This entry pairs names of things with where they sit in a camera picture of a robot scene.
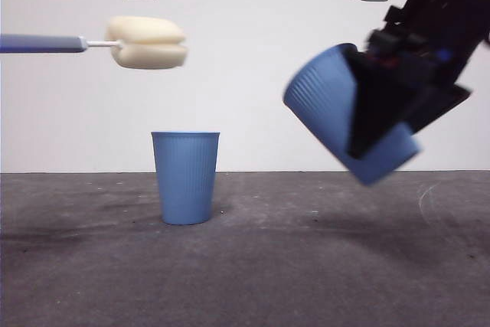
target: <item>blue handle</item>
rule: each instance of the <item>blue handle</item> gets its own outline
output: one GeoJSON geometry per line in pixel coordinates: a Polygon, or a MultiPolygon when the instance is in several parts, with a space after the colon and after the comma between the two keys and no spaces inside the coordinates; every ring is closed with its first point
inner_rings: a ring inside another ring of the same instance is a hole
{"type": "Polygon", "coordinates": [[[0,53],[81,53],[87,43],[77,36],[1,34],[0,53]]]}

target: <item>sponge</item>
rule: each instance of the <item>sponge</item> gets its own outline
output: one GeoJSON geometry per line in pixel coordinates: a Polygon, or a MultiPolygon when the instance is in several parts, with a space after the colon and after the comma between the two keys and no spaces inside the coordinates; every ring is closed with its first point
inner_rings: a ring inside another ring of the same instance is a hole
{"type": "Polygon", "coordinates": [[[121,67],[167,69],[181,66],[188,49],[179,43],[184,32],[166,19],[117,16],[109,21],[107,41],[121,41],[111,53],[121,67]]]}
{"type": "Polygon", "coordinates": [[[291,80],[284,103],[311,133],[363,184],[372,185],[407,160],[420,148],[406,123],[399,123],[362,158],[348,154],[357,83],[342,44],[306,64],[291,80]]]}

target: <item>gray floor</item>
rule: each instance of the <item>gray floor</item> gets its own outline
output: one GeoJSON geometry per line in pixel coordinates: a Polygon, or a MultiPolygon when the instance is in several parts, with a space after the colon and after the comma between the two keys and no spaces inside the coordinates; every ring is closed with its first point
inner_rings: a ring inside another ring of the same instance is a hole
{"type": "Polygon", "coordinates": [[[152,174],[3,175],[2,322],[488,327],[490,172],[223,173],[190,227],[152,174]]]}

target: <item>ribbed cup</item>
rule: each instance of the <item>ribbed cup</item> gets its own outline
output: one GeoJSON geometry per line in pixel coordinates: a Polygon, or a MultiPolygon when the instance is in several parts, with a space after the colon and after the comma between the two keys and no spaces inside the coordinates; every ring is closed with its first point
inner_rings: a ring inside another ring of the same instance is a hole
{"type": "Polygon", "coordinates": [[[218,132],[152,132],[162,219],[200,224],[211,218],[218,132]]]}
{"type": "Polygon", "coordinates": [[[348,154],[357,83],[342,44],[306,64],[284,93],[284,103],[362,183],[373,184],[419,152],[412,131],[399,123],[362,158],[348,154]]]}

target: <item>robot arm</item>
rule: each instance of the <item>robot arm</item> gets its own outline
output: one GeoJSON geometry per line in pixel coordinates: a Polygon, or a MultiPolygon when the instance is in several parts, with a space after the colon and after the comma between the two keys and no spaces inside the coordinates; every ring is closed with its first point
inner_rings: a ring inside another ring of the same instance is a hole
{"type": "Polygon", "coordinates": [[[399,122],[418,132],[469,97],[455,83],[488,39],[490,0],[407,0],[384,20],[365,52],[346,54],[358,83],[349,145],[355,158],[399,122]]]}

